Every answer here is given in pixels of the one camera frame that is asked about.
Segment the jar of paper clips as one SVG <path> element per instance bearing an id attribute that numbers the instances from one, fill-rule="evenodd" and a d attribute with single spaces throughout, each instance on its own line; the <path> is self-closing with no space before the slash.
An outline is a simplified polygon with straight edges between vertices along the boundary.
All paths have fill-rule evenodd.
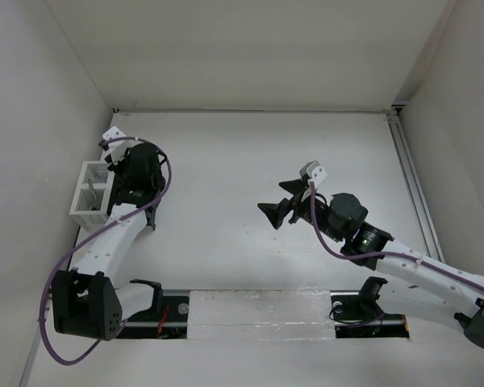
<path id="1" fill-rule="evenodd" d="M 94 184 L 106 184 L 109 173 L 107 171 L 96 171 L 92 173 L 91 181 Z"/>

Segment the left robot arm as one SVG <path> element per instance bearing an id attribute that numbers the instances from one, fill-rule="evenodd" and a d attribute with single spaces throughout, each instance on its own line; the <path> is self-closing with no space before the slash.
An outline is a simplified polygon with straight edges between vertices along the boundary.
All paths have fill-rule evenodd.
<path id="1" fill-rule="evenodd" d="M 161 171 L 166 160 L 156 145 L 141 143 L 110 166 L 118 185 L 105 231 L 74 268 L 58 270 L 52 279 L 56 332 L 109 341 L 131 316 L 152 320 L 163 312 L 160 283 L 134 279 L 115 285 L 114 279 L 137 235 L 156 227 L 156 209 L 169 188 Z"/>

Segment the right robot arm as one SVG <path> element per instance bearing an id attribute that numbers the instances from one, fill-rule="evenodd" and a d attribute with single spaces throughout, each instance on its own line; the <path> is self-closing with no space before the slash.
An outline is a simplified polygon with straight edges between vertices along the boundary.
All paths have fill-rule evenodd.
<path id="1" fill-rule="evenodd" d="M 330 255 L 376 273 L 357 297 L 360 324 L 411 314 L 459 331 L 484 349 L 484 276 L 432 259 L 366 222 L 367 209 L 350 193 L 326 199 L 303 179 L 280 186 L 291 198 L 257 206 L 275 229 L 301 219 Z"/>

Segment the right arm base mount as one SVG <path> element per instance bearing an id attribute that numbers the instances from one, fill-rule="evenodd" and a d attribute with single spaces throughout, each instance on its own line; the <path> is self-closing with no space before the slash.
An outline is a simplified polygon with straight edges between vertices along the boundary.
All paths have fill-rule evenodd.
<path id="1" fill-rule="evenodd" d="M 386 314 L 378 305 L 387 280 L 369 277 L 359 290 L 332 292 L 328 313 L 337 339 L 409 339 L 407 320 L 402 314 Z"/>

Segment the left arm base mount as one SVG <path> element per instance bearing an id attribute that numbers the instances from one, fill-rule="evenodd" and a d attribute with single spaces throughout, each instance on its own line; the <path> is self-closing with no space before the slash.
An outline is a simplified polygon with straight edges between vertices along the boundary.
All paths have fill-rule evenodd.
<path id="1" fill-rule="evenodd" d="M 189 290 L 163 290 L 157 310 L 131 316 L 117 339 L 186 339 L 189 311 Z"/>

